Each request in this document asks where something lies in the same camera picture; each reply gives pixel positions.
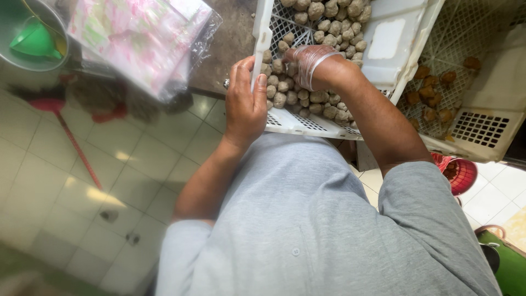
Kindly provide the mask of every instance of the green funnel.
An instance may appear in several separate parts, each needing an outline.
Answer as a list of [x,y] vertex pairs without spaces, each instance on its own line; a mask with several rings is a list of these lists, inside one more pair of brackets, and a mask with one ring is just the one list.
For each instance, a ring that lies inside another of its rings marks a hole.
[[9,47],[28,55],[62,58],[60,52],[55,50],[55,43],[46,27],[36,19],[28,22],[22,32],[9,44]]

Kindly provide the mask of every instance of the gray shirt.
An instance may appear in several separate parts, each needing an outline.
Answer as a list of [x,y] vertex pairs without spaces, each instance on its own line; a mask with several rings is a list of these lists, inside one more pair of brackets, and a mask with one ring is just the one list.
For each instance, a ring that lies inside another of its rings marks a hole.
[[168,228],[157,295],[501,294],[435,165],[396,166],[378,204],[326,140],[265,133],[213,228]]

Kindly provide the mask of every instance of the plastic glove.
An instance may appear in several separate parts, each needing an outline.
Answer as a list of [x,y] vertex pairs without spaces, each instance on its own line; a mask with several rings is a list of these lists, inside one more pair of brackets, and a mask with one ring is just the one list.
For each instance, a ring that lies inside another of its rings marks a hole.
[[298,65],[298,74],[294,76],[295,82],[301,87],[313,92],[323,89],[323,83],[320,77],[315,77],[314,71],[325,59],[334,55],[339,56],[343,61],[343,56],[332,46],[300,45],[297,49],[291,48],[287,50],[284,61],[293,62]]

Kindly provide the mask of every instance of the white label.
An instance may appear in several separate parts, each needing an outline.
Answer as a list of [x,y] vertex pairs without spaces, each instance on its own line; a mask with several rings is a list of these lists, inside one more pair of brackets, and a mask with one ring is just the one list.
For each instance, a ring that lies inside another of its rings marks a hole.
[[398,49],[398,43],[402,37],[405,25],[406,20],[403,18],[379,24],[372,37],[372,44],[367,58],[370,60],[393,58]]

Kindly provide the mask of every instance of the yellow object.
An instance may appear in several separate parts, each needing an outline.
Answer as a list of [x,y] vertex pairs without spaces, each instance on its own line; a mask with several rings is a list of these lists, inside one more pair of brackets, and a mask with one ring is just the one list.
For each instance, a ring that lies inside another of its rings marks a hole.
[[40,17],[38,17],[38,15],[31,9],[31,7],[29,5],[27,5],[26,3],[26,0],[21,0],[22,3],[24,4],[24,6],[41,22],[43,23],[46,27],[50,28],[51,29],[51,36],[53,37],[53,40],[55,41],[55,48],[57,49],[58,52],[60,52],[60,54],[62,54],[63,56],[66,55],[67,53],[67,42],[66,42],[66,38],[64,36],[62,36],[62,34],[53,29],[51,26],[49,26],[48,24],[44,23],[44,21],[42,21],[40,19]]

